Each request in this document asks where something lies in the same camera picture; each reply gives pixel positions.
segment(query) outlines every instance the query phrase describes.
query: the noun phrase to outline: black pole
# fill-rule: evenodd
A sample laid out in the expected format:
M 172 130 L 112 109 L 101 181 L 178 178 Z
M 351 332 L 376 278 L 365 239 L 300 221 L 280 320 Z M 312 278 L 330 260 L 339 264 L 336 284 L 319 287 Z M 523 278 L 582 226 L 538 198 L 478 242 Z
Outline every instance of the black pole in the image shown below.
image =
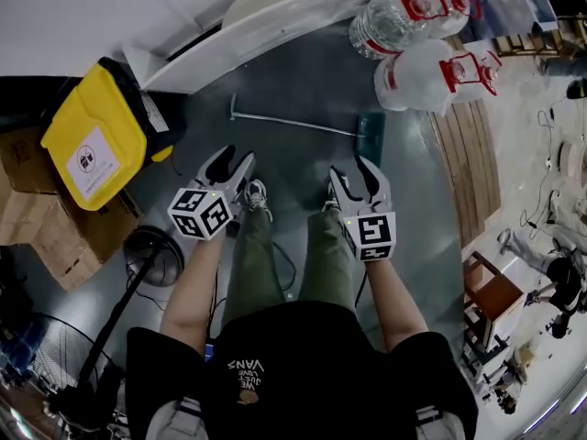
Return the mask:
M 135 293 L 137 287 L 140 285 L 142 280 L 147 275 L 147 272 L 149 272 L 150 267 L 155 262 L 157 256 L 159 256 L 160 251 L 161 242 L 157 243 L 153 247 L 153 252 L 151 252 L 149 257 L 145 259 L 143 266 L 138 270 L 137 276 L 132 280 L 132 282 L 130 282 L 127 291 L 112 310 L 112 313 L 108 318 L 108 321 L 100 330 L 100 334 L 98 334 L 98 337 L 95 339 L 94 345 L 90 349 L 90 353 L 88 354 L 87 359 L 83 363 L 83 367 L 80 370 L 80 376 L 77 380 L 78 387 L 81 387 L 85 383 L 90 381 L 90 377 L 92 376 L 92 370 L 94 370 L 95 364 L 97 363 L 98 358 L 102 353 L 102 350 L 104 350 L 104 346 L 106 344 L 106 341 L 108 340 L 108 337 L 110 337 L 110 335 L 112 334 L 112 331 L 114 330 L 114 327 L 116 326 L 116 323 L 120 318 L 120 315 L 125 311 L 125 308 L 127 307 L 128 302 L 130 302 L 132 295 Z

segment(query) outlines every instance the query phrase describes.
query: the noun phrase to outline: forearm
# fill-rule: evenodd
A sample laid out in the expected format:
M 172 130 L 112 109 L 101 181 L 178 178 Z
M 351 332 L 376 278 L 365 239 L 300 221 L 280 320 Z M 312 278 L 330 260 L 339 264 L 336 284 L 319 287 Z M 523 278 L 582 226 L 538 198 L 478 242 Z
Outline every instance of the forearm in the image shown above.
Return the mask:
M 221 232 L 211 241 L 195 245 L 161 320 L 162 334 L 184 342 L 202 355 L 223 243 Z
M 385 347 L 391 351 L 404 339 L 428 330 L 424 316 L 415 305 L 389 259 L 365 263 L 375 310 L 383 331 Z

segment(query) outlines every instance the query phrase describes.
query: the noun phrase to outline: cardboard box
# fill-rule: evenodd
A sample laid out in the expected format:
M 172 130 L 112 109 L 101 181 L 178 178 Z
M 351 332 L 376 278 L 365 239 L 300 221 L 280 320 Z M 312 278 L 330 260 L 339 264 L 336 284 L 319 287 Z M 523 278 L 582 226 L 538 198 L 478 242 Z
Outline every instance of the cardboard box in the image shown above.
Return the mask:
M 56 176 L 37 128 L 0 136 L 0 245 L 31 244 L 66 291 L 79 287 L 138 226 L 124 191 L 97 212 L 80 209 Z

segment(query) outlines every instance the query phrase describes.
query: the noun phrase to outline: white label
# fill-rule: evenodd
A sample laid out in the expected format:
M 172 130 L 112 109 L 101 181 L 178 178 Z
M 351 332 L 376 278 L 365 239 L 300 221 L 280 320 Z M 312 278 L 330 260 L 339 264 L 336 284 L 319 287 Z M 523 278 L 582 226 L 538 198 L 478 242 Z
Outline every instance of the white label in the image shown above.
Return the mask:
M 143 98 L 143 104 L 145 105 L 145 109 L 147 110 L 147 116 L 149 117 L 149 122 L 155 128 L 157 132 L 166 132 L 169 130 L 167 127 L 167 123 L 163 116 L 159 112 L 157 105 L 150 99 L 150 96 L 146 93 L 142 93 L 141 97 Z
M 96 126 L 75 150 L 66 166 L 75 186 L 87 201 L 120 168 L 120 163 L 102 130 Z

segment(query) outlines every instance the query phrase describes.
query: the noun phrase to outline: yellow lid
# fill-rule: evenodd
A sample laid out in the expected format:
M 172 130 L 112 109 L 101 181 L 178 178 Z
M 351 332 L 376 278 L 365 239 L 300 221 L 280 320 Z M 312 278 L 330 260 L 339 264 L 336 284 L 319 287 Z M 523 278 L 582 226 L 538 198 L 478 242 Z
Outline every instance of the yellow lid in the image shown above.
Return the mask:
M 112 199 L 140 170 L 147 149 L 114 77 L 99 64 L 65 99 L 40 144 L 85 210 Z

